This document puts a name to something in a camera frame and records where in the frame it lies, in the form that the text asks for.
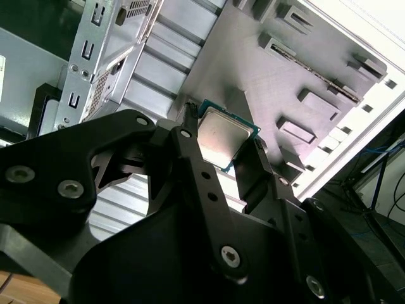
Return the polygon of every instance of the wooden surface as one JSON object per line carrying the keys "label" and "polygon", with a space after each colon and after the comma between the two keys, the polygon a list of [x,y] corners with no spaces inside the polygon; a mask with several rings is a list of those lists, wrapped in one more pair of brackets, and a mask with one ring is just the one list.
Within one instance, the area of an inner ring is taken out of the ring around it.
{"label": "wooden surface", "polygon": [[[8,275],[0,272],[0,285]],[[59,300],[60,297],[40,280],[24,275],[14,275],[0,294],[0,304],[58,304]]]}

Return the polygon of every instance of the silver screw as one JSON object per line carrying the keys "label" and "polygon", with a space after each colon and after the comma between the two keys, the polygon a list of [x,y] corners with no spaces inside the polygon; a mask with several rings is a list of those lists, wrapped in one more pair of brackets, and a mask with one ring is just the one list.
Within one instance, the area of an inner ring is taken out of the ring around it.
{"label": "silver screw", "polygon": [[285,186],[289,185],[289,182],[287,179],[285,179],[284,177],[279,177],[278,180]]}
{"label": "silver screw", "polygon": [[231,268],[237,268],[240,265],[239,254],[230,246],[224,246],[221,249],[222,259]]}
{"label": "silver screw", "polygon": [[321,204],[319,204],[319,202],[313,201],[313,204],[316,209],[318,209],[319,211],[323,211],[323,207],[321,206]]}
{"label": "silver screw", "polygon": [[309,290],[311,290],[318,299],[325,299],[325,290],[323,290],[321,283],[319,283],[317,279],[309,275],[306,277],[306,284]]}
{"label": "silver screw", "polygon": [[32,181],[35,177],[35,172],[26,166],[14,166],[10,167],[6,171],[6,179],[9,182],[16,184],[24,184]]}
{"label": "silver screw", "polygon": [[143,119],[142,117],[137,118],[137,123],[141,125],[147,125],[147,120]]}
{"label": "silver screw", "polygon": [[191,137],[191,134],[188,133],[186,130],[181,130],[180,133],[181,133],[181,135],[183,135],[184,137],[187,137],[187,138],[190,138],[190,137]]}
{"label": "silver screw", "polygon": [[81,183],[76,180],[64,180],[58,186],[58,192],[64,198],[79,198],[84,193],[84,188]]}

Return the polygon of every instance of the screw hole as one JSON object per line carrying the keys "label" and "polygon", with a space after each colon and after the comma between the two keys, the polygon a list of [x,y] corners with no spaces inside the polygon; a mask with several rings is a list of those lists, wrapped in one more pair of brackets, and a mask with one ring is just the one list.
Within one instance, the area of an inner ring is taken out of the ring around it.
{"label": "screw hole", "polygon": [[273,225],[273,226],[277,226],[277,221],[274,217],[272,217],[271,219],[269,219],[267,221],[269,224]]}
{"label": "screw hole", "polygon": [[215,194],[213,194],[212,192],[208,193],[208,198],[211,201],[218,201],[218,197]]}
{"label": "screw hole", "polygon": [[210,179],[211,176],[207,173],[207,172],[201,172],[202,177],[204,177],[205,179]]}
{"label": "screw hole", "polygon": [[70,70],[72,71],[72,72],[77,72],[78,71],[78,66],[76,66],[76,65],[71,65],[70,66]]}
{"label": "screw hole", "polygon": [[89,76],[89,73],[88,73],[87,70],[82,70],[81,74],[82,74],[82,76],[83,76],[84,78],[87,78],[87,77]]}
{"label": "screw hole", "polygon": [[307,237],[305,234],[303,234],[303,233],[299,233],[298,236],[299,236],[304,242],[308,240],[308,237]]}
{"label": "screw hole", "polygon": [[184,137],[187,137],[187,138],[190,138],[190,137],[191,137],[191,134],[188,133],[186,130],[181,130],[180,133],[181,133],[181,135],[183,135]]}
{"label": "screw hole", "polygon": [[142,118],[142,117],[138,117],[137,118],[137,123],[141,124],[141,125],[147,125],[147,120]]}

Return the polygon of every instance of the blue cable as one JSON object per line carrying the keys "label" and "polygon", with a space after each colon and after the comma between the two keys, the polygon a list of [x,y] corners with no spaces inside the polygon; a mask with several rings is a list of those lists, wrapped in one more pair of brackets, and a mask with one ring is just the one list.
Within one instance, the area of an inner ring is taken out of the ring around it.
{"label": "blue cable", "polygon": [[393,153],[393,152],[396,152],[396,151],[398,151],[399,149],[401,149],[401,148],[403,148],[403,147],[404,147],[404,142],[401,141],[399,144],[397,144],[395,147],[393,147],[391,150],[388,150],[388,151],[381,151],[381,149],[387,148],[386,146],[384,146],[384,147],[379,147],[379,148],[375,148],[375,149],[366,148],[366,149],[364,149],[364,150],[367,151],[367,152],[370,152],[370,153],[384,154],[384,153]]}

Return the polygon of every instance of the perforated vent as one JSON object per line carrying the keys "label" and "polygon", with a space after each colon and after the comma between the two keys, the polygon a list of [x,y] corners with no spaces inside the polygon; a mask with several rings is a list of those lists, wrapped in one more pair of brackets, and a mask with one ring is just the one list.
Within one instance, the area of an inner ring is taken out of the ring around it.
{"label": "perforated vent", "polygon": [[145,15],[147,12],[147,7],[149,6],[149,0],[136,0],[132,1],[129,6],[127,13],[127,18]]}
{"label": "perforated vent", "polygon": [[103,76],[101,76],[100,79],[97,81],[96,91],[94,92],[89,114],[87,115],[86,119],[90,118],[100,107],[100,102],[102,102],[101,94],[104,91],[104,86],[106,85],[109,72],[110,70],[106,71]]}

